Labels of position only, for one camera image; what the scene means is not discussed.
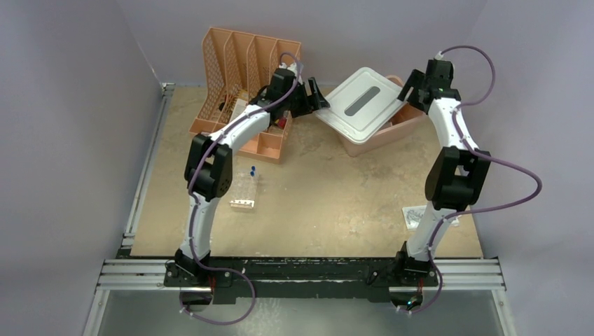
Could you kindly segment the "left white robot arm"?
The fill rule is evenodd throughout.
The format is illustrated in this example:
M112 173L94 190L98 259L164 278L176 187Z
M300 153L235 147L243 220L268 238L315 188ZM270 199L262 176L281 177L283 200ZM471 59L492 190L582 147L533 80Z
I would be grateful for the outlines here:
M307 87L301 78L303 65L280 64L268 85L261 88L244 110L227 125L211 134L193 137L186 161L190 209L184 240L175 253L175 265L191 286L201 286L209 272L210 237L220 199L233 182L233 157L256 135L277 124L286 113L306 116L329 103L314 78Z

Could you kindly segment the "white plastic bin lid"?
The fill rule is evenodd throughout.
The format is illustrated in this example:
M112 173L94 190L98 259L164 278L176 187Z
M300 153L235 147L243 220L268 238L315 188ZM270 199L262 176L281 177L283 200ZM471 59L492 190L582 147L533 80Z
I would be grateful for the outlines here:
M314 115L348 141L363 144L404 106L401 91L400 85L362 67L326 95L329 106Z

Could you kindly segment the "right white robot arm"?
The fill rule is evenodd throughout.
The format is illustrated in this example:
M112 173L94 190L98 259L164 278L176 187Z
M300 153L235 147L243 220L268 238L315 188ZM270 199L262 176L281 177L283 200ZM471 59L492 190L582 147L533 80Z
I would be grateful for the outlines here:
M425 71L412 71L399 94L400 100L427 114L441 146L425 182L426 209L393 266L394 278L403 285L432 271L434 249L460 212L476 203L490 167L488 160L472 153L477 145L462 114L454 112L461 97L451 87L453 75L451 62L430 59Z

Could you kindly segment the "clear test tube rack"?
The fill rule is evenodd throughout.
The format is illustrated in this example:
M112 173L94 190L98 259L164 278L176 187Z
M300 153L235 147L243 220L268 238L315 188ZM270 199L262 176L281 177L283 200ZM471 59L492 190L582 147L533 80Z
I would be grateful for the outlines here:
M257 170L255 177L250 176L251 167L234 173L229 201L232 208L253 210L256 205L259 176Z

